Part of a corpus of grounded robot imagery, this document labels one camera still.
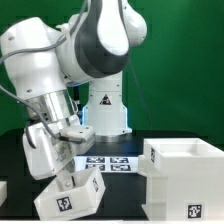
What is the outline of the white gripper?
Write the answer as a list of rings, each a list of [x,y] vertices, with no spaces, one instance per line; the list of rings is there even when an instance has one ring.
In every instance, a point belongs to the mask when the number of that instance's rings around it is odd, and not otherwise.
[[[50,123],[48,127],[54,134],[66,127],[81,125],[77,115]],[[76,144],[53,138],[41,122],[28,125],[22,137],[23,148],[30,174],[35,180],[56,175],[60,191],[75,187],[74,172],[63,169],[76,155],[85,154],[94,144]]]

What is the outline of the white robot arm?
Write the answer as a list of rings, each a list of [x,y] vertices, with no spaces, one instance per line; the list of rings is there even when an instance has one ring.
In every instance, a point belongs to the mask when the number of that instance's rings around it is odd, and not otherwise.
[[[2,56],[28,121],[23,134],[31,175],[75,187],[74,156],[96,138],[130,133],[121,100],[122,72],[131,47],[147,35],[128,0],[84,0],[80,12],[56,28],[23,20],[0,36]]]

